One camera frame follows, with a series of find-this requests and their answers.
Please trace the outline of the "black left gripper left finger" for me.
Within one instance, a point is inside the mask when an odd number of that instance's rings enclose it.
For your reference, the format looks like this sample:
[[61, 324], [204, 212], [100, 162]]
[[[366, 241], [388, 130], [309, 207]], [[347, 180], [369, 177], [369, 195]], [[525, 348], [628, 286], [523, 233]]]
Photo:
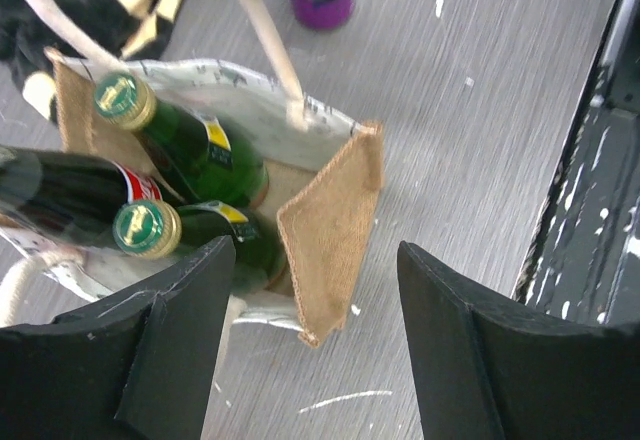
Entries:
[[235, 249], [219, 237], [45, 325], [1, 332], [5, 439], [197, 439]]

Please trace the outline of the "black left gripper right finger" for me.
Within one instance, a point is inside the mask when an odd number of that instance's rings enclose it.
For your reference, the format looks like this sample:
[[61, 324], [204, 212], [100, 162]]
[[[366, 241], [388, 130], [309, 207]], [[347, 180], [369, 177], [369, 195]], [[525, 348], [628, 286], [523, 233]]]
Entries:
[[401, 242], [397, 278], [427, 439], [635, 439], [639, 326], [531, 309]]

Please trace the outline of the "green glass bottle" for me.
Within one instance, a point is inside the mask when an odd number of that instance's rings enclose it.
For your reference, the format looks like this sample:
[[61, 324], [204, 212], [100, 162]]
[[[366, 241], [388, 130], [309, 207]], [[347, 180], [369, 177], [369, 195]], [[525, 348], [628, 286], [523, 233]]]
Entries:
[[235, 248], [235, 296], [267, 288], [287, 266], [277, 227], [269, 219], [219, 200], [182, 207], [136, 200], [119, 210], [112, 232], [125, 254], [150, 260], [181, 259], [216, 237], [229, 236]]
[[239, 130], [158, 98], [143, 80], [111, 72], [94, 89], [95, 113], [140, 142], [189, 204], [220, 200], [257, 208], [269, 189], [263, 157]]

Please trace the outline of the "dark cola bottle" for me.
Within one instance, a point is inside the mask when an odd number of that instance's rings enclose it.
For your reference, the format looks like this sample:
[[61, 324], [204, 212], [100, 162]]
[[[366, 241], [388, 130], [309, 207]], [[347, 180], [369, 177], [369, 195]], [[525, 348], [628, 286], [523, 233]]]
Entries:
[[118, 251], [112, 225], [134, 200], [184, 202], [152, 176], [100, 157], [1, 147], [1, 213], [50, 240]]

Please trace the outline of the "brown canvas bag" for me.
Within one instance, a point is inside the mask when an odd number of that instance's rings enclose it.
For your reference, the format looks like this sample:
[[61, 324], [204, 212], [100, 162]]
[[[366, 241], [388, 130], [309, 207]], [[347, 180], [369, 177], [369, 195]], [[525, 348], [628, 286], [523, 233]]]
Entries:
[[[53, 65], [60, 152], [100, 157], [150, 175], [192, 205], [162, 177], [140, 142], [94, 110], [96, 83], [111, 72], [143, 80], [159, 99], [215, 116], [239, 130], [263, 157], [269, 189], [255, 209], [276, 227], [287, 256], [279, 279], [267, 288], [230, 293], [225, 324], [239, 319], [296, 330], [310, 346], [341, 328], [369, 240], [382, 187], [383, 134], [306, 96], [263, 0], [238, 0], [269, 56], [275, 77], [218, 60], [127, 61], [80, 29], [54, 0], [26, 0], [77, 56], [54, 48]], [[53, 277], [91, 304], [155, 275], [182, 259], [144, 259], [119, 250], [76, 247], [25, 228], [1, 213], [2, 235], [23, 251], [1, 284], [1, 323], [12, 323], [27, 280]]]

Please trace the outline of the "purple soda can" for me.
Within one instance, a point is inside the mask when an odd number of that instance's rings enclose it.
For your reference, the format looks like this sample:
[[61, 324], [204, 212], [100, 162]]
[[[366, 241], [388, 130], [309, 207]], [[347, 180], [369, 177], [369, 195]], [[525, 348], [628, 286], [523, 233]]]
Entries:
[[290, 0], [295, 18], [304, 27], [335, 30], [348, 22], [356, 0]]

